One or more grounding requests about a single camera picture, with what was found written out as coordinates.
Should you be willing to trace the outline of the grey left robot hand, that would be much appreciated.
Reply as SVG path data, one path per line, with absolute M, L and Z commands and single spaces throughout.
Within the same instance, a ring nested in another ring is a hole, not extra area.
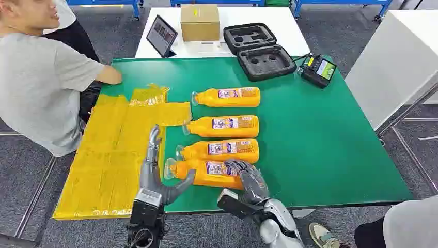
M 191 169 L 182 181 L 173 186 L 166 186 L 162 183 L 158 166 L 161 143 L 159 134 L 159 125 L 154 125 L 149 133 L 146 157 L 140 167 L 139 192 L 135 198 L 157 208 L 173 203 L 194 183 L 196 175 L 196 170 Z

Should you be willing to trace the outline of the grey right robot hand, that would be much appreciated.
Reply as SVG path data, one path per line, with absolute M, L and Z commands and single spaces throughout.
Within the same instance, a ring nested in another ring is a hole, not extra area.
M 234 168 L 243 185 L 239 200 L 246 204 L 261 205 L 270 198 L 268 186 L 260 170 L 243 160 L 227 160 L 225 165 Z

